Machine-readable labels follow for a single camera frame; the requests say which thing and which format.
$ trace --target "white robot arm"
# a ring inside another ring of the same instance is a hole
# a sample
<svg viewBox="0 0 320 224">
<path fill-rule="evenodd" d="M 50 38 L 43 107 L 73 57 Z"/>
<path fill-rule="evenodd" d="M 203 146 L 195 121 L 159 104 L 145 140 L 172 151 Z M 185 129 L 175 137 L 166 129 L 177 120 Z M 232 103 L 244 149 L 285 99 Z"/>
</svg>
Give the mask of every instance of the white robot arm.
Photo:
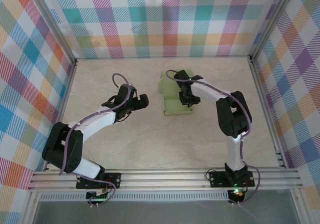
<svg viewBox="0 0 320 224">
<path fill-rule="evenodd" d="M 208 83 L 208 81 L 201 79 L 201 82 Z M 200 99 L 205 99 L 212 104 L 216 104 L 219 99 L 224 99 L 225 96 L 213 89 L 209 88 L 207 85 L 202 85 L 199 83 L 193 83 L 191 85 L 191 91 L 194 96 L 200 97 Z M 240 137 L 242 133 L 236 138 L 232 136 L 227 136 L 226 146 L 227 146 L 227 165 L 232 171 L 237 171 L 244 168 L 244 164 L 240 158 Z"/>
<path fill-rule="evenodd" d="M 248 167 L 245 166 L 241 158 L 240 144 L 243 141 L 243 136 L 249 131 L 252 117 L 243 94 L 240 91 L 233 93 L 222 91 L 201 76 L 188 76 L 184 70 L 174 72 L 174 78 L 171 78 L 168 72 L 167 76 L 179 85 L 181 89 L 179 96 L 183 105 L 198 104 L 201 99 L 216 105 L 219 127 L 227 137 L 225 176 L 230 184 L 236 184 L 248 174 Z"/>
<path fill-rule="evenodd" d="M 64 171 L 66 173 L 75 173 L 91 179 L 104 178 L 99 177 L 99 175 L 103 175 L 105 170 L 102 166 L 82 157 L 82 146 L 90 136 L 99 130 L 108 125 L 120 122 L 126 115 L 130 115 L 132 111 L 143 109 L 149 105 L 147 95 L 140 95 L 140 99 L 138 99 L 137 90 L 134 86 L 130 86 L 129 98 L 123 105 L 119 106 L 120 103 L 125 100 L 127 94 L 128 86 L 122 85 L 116 96 L 112 96 L 94 112 L 100 114 L 89 115 L 83 123 L 80 123 L 79 121 L 68 124 L 63 124 L 61 122 L 56 123 L 50 132 L 42 152 L 43 159 L 62 169 L 65 150 L 64 142 L 66 141 L 67 134 L 70 132 L 71 128 L 78 124 L 71 132 L 68 140 L 67 160 Z"/>
</svg>

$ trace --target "green plastic object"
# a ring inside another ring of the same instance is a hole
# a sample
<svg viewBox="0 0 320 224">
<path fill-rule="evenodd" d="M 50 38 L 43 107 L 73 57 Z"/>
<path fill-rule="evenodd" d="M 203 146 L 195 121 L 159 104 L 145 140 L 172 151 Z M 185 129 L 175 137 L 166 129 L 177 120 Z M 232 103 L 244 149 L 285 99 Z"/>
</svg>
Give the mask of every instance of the green plastic object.
<svg viewBox="0 0 320 224">
<path fill-rule="evenodd" d="M 191 69 L 185 69 L 189 76 L 193 76 L 194 73 Z M 169 76 L 173 77 L 174 72 L 169 72 Z M 188 108 L 187 105 L 182 105 L 179 99 L 179 86 L 175 81 L 169 79 L 166 76 L 166 70 L 162 70 L 160 74 L 160 82 L 158 84 L 158 92 L 162 94 L 163 99 L 163 111 L 165 115 L 182 115 L 182 114 L 191 114 L 192 106 Z"/>
</svg>

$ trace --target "marble-patterned surface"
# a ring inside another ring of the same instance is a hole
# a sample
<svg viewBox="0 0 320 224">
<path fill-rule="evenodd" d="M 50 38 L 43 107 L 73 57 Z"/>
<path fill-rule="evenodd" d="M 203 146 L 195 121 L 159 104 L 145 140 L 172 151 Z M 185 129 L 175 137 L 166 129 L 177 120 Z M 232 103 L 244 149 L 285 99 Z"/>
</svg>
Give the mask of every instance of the marble-patterned surface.
<svg viewBox="0 0 320 224">
<path fill-rule="evenodd" d="M 244 157 L 255 166 L 277 166 L 273 143 L 246 58 L 152 58 L 80 60 L 64 114 L 64 123 L 80 119 L 118 91 L 112 74 L 121 73 L 146 93 L 149 106 L 124 122 L 108 126 L 84 144 L 83 156 L 105 168 L 223 167 L 226 139 L 216 108 L 206 101 L 191 115 L 164 116 L 158 93 L 161 70 L 191 68 L 224 90 L 243 92 L 253 118 Z"/>
</svg>

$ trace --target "colorful checkered backdrop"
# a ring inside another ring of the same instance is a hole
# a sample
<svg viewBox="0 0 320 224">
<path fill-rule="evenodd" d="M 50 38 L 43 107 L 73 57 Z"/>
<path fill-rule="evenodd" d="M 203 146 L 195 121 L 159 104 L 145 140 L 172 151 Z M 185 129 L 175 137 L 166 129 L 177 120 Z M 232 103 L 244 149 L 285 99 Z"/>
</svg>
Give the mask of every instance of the colorful checkered backdrop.
<svg viewBox="0 0 320 224">
<path fill-rule="evenodd" d="M 273 3 L 267 13 L 267 15 L 264 18 L 264 21 L 259 29 L 258 34 L 256 35 L 253 45 L 251 46 L 249 55 L 252 55 L 252 53 L 254 52 L 254 50 L 256 49 L 255 47 L 257 46 L 257 43 L 260 41 L 262 34 L 264 33 L 264 31 L 266 30 L 268 23 L 270 21 L 270 18 L 273 16 L 274 12 L 276 11 L 276 9 L 279 7 L 279 2 L 280 0 L 273 0 Z"/>
<path fill-rule="evenodd" d="M 320 0 L 290 0 L 255 64 L 285 157 L 320 223 Z"/>
<path fill-rule="evenodd" d="M 0 0 L 0 223 L 18 221 L 70 70 L 33 0 Z"/>
<path fill-rule="evenodd" d="M 245 56 L 268 0 L 45 2 L 77 57 L 123 58 Z"/>
</svg>

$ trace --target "mounting plate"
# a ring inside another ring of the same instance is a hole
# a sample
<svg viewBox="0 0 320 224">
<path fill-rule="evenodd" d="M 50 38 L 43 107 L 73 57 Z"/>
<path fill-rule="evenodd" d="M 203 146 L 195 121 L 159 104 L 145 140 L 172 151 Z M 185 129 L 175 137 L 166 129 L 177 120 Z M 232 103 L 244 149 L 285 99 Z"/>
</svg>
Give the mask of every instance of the mounting plate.
<svg viewBox="0 0 320 224">
<path fill-rule="evenodd" d="M 121 173 L 102 173 L 99 176 L 100 180 L 110 181 L 115 184 L 116 188 L 120 188 Z M 91 180 L 84 179 L 80 177 L 76 182 L 76 189 L 104 189 L 106 187 L 105 183 L 95 182 Z"/>
<path fill-rule="evenodd" d="M 245 176 L 236 181 L 236 185 L 231 185 L 229 180 L 226 178 L 224 171 L 211 171 L 209 172 L 209 180 L 210 180 L 210 187 L 253 187 L 255 186 L 255 180 L 253 178 L 252 171 L 248 171 Z"/>
</svg>

